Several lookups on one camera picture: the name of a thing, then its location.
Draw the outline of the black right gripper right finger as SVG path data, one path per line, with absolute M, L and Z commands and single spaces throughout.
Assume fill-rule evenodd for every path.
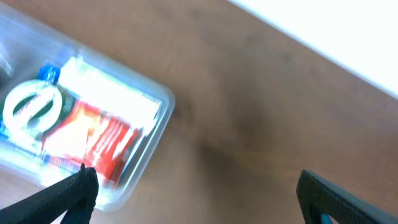
M 397 217 L 309 170 L 301 171 L 296 194 L 306 224 L 397 223 Z

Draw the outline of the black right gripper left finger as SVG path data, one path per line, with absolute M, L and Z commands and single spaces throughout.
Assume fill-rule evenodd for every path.
M 99 183 L 93 167 L 85 167 L 30 197 L 1 209 L 1 223 L 89 223 Z

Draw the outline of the red medicine box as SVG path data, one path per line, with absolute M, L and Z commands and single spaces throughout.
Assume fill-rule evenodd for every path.
M 58 159 L 94 167 L 105 182 L 117 183 L 130 145 L 140 136 L 139 128 L 78 100 L 60 125 L 44 137 L 43 149 Z

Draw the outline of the green Zam-Buk box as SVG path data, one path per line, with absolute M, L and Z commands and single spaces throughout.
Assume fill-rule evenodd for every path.
M 1 103 L 1 137 L 41 142 L 72 112 L 76 97 L 56 84 L 27 80 L 16 85 Z

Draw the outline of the white green medicine box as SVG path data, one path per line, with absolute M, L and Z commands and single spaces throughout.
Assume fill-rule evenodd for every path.
M 161 101 L 151 98 L 102 70 L 72 57 L 60 69 L 58 83 L 83 101 L 118 116 L 149 135 Z

